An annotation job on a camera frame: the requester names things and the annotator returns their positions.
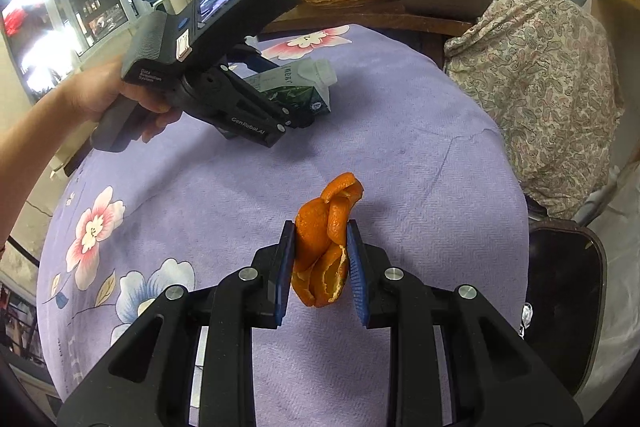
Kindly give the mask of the person's left forearm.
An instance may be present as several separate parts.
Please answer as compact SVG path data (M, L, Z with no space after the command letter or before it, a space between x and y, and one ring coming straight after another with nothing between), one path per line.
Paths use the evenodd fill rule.
M1 135L1 246L67 137L87 120L66 86L49 92Z

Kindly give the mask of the person's left hand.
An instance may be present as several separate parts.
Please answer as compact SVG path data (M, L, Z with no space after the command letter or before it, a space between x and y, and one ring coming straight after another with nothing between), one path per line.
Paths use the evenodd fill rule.
M98 122L120 96L148 110L152 116L146 118L144 126L136 134L136 138L144 143L149 143L182 116L180 109L170 106L159 94L122 80L121 55L76 72L63 81L62 88L74 111L84 121Z

